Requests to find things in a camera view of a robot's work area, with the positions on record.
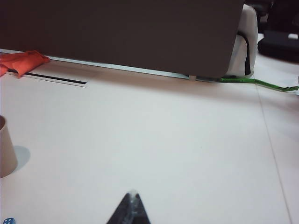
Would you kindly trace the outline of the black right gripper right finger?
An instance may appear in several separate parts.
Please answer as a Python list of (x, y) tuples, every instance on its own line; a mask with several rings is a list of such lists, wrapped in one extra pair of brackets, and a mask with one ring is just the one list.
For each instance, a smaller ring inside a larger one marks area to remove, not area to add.
[(134, 224), (150, 224), (145, 207), (138, 193), (135, 195), (133, 201), (133, 217)]

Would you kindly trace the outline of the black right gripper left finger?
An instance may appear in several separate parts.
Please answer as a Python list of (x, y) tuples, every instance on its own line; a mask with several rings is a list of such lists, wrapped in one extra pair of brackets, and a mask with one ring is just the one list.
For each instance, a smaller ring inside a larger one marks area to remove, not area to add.
[(128, 192), (118, 204), (107, 224), (132, 224), (134, 219), (133, 210), (134, 197)]

